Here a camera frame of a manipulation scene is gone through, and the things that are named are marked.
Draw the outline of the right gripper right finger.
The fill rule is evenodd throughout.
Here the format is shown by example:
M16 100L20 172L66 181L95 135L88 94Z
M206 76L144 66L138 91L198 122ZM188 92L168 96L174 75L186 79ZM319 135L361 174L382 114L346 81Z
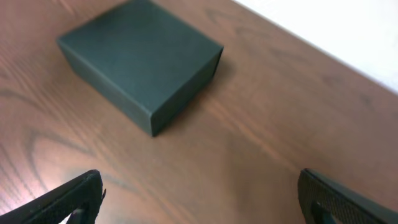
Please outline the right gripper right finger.
M297 187L306 223L397 223L397 212L313 169L301 170Z

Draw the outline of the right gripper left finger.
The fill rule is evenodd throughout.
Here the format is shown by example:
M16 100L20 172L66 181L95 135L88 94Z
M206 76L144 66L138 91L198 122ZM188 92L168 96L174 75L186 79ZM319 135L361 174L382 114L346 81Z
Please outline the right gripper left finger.
M95 224L106 195L101 174L89 170L39 198L1 215L1 223L68 223Z

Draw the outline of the black cardboard gift box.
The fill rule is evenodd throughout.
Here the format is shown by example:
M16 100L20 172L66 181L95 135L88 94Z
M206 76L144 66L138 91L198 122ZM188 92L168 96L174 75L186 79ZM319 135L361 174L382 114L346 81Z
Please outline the black cardboard gift box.
M61 36L73 71L151 136L214 77L223 46L152 1L127 1Z

